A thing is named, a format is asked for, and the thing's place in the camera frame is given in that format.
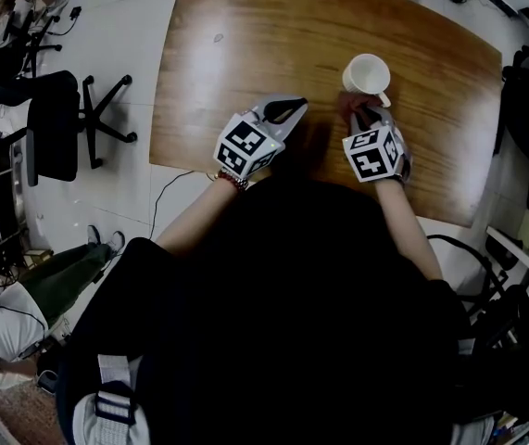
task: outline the red bracelet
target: red bracelet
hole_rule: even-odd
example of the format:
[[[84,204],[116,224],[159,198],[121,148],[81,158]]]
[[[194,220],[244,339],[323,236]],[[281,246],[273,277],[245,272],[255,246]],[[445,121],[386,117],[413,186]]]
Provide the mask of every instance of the red bracelet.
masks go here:
[[[221,168],[219,170],[219,173],[217,173],[217,178],[227,180],[229,183],[235,186],[237,191],[239,191],[240,193],[244,193],[247,190],[247,180],[234,176],[224,168]]]

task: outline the white floor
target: white floor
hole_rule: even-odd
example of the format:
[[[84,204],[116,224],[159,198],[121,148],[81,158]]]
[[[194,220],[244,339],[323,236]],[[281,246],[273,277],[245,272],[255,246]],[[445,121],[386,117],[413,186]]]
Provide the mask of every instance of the white floor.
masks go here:
[[[510,64],[514,52],[529,44],[529,30],[518,20],[505,17],[485,0],[470,0],[458,6],[448,0],[414,0],[466,27],[501,51],[503,63]],[[60,53],[46,53],[41,72],[69,70],[79,82],[93,74],[97,102],[125,74],[133,83],[110,104],[104,121],[122,132],[135,131],[138,142],[124,145],[99,135],[99,154],[105,166],[91,171],[84,134],[80,143],[80,170],[73,183],[40,179],[26,188],[28,222],[36,247],[48,246],[59,252],[85,242],[87,224],[110,237],[121,230],[132,239],[148,236],[155,201],[165,183],[181,170],[148,163],[153,98],[157,70],[175,0],[72,0],[54,28],[63,32],[70,26],[73,6],[82,15],[66,36],[51,37],[61,43]],[[26,125],[27,105],[0,109],[0,129],[12,132]],[[421,219],[428,234],[453,235],[478,248],[484,247],[489,223],[513,235],[523,216],[529,161],[507,136],[501,155],[494,158],[485,194],[472,229]],[[188,206],[208,185],[204,173],[193,173],[168,188],[157,209],[156,235]],[[465,255],[442,244],[435,249],[446,279],[457,286],[471,270]],[[67,314],[73,326],[97,286],[89,287]]]

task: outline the shoe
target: shoe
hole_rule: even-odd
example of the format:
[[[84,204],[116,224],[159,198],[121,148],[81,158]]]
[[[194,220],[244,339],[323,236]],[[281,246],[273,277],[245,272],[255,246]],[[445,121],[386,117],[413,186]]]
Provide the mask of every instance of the shoe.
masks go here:
[[[87,243],[96,244],[99,246],[101,244],[101,237],[99,236],[99,231],[95,226],[91,224],[87,226]]]
[[[112,238],[107,243],[109,248],[112,249],[112,254],[114,256],[118,255],[118,253],[124,248],[125,244],[126,244],[126,237],[124,237],[124,234],[122,233],[122,231],[116,231],[112,235]]]

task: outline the desk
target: desk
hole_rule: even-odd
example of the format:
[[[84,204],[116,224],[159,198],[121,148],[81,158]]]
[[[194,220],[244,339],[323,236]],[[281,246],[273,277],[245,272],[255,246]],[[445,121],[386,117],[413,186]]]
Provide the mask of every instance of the desk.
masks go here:
[[[392,114],[414,166],[407,192],[423,217],[469,226],[495,144],[501,56],[408,0],[176,0],[159,69],[150,162],[214,172],[234,112],[277,92],[309,111],[285,161],[310,178],[364,191],[342,147],[342,72],[359,53],[390,67]]]

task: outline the green pants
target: green pants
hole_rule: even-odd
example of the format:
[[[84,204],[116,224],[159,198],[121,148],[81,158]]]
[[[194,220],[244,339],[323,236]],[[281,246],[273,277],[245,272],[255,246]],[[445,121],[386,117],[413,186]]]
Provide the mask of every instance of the green pants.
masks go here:
[[[111,256],[106,244],[87,244],[56,254],[19,281],[33,297],[49,327],[97,277]]]

